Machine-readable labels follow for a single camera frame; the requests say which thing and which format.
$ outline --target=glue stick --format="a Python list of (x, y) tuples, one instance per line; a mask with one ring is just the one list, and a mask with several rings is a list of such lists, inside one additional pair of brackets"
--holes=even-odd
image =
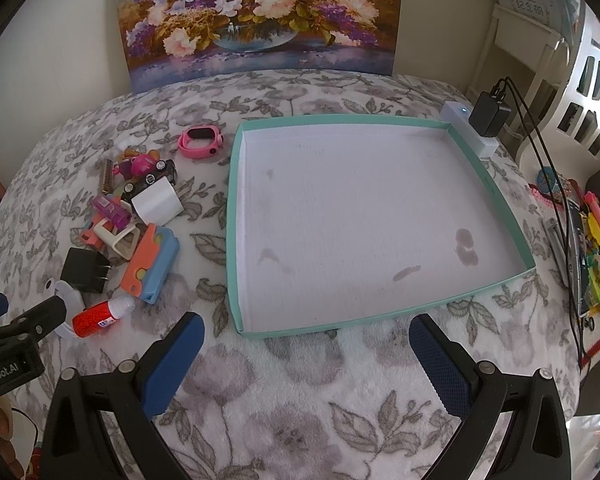
[(133, 296), (124, 294), (103, 301), (74, 317), (74, 332), (78, 337), (87, 337), (130, 314), (136, 307)]

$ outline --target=floral painting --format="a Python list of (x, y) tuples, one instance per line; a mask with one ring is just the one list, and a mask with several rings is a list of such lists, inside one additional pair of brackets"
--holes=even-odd
[(135, 92), (245, 70), (390, 74), (400, 0), (117, 0)]

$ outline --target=white power strip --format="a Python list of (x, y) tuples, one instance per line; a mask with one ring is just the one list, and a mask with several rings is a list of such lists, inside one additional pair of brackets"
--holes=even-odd
[(491, 158), (498, 147), (496, 137), (481, 137), (469, 124), (474, 107), (457, 101), (446, 101), (440, 112), (443, 121), (451, 123), (479, 158)]

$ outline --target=black toy car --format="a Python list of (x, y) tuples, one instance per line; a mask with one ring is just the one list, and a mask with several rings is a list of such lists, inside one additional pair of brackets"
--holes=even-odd
[(176, 182), (178, 181), (178, 172), (176, 171), (176, 165), (173, 160), (159, 160), (155, 163), (155, 169), (147, 173), (138, 182), (127, 182), (122, 192), (122, 200), (131, 204), (133, 207), (133, 203), (131, 202), (132, 198), (163, 177), (166, 177), (172, 186), (176, 185)]

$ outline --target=wall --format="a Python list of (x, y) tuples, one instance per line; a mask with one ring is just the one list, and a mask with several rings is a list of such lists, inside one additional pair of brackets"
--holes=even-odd
[[(471, 77), (496, 0), (402, 0), (395, 71)], [(130, 91), (114, 0), (27, 0), (0, 38), (0, 179), (38, 139)]]
[(402, 0), (395, 71), (464, 92), (497, 0)]
[(0, 37), (0, 180), (44, 133), (129, 91), (115, 0), (27, 0)]

